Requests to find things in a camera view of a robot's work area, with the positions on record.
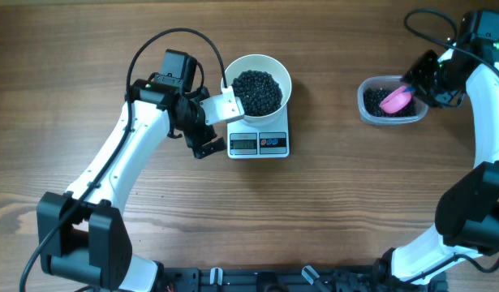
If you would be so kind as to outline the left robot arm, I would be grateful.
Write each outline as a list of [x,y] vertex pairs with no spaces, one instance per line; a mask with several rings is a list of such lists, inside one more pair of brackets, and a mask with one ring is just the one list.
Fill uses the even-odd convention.
[[179,131],[197,159],[226,149],[213,128],[244,116],[229,86],[211,96],[192,87],[200,64],[167,50],[159,72],[127,83],[120,119],[88,168],[58,195],[37,205],[41,269],[95,290],[156,291],[164,267],[134,254],[123,213],[153,151]]

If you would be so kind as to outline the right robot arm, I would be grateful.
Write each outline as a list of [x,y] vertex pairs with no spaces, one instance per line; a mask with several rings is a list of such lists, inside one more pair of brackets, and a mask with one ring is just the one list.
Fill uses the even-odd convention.
[[482,273],[499,269],[499,11],[469,11],[459,24],[436,10],[417,11],[447,21],[453,36],[443,42],[411,28],[447,50],[424,53],[402,82],[433,108],[453,108],[469,97],[475,162],[439,200],[433,225],[375,263],[375,282],[393,289],[426,286],[463,261]]

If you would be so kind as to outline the pink scoop with blue handle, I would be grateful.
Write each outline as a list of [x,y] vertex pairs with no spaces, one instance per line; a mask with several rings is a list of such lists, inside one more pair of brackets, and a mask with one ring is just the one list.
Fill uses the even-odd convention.
[[391,92],[379,106],[387,114],[395,114],[411,102],[414,91],[413,87],[403,85]]

